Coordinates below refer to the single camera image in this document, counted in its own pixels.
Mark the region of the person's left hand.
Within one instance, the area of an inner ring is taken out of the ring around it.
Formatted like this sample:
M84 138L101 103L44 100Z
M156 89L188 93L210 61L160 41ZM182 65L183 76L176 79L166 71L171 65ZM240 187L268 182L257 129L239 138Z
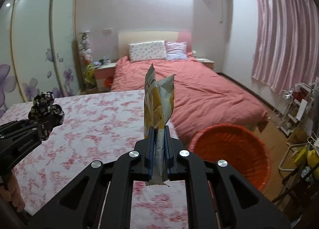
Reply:
M12 202L13 207L16 208L18 213L20 213L25 208L25 202L21 195L20 187L14 173L10 175L5 187L1 186L2 198L5 202Z

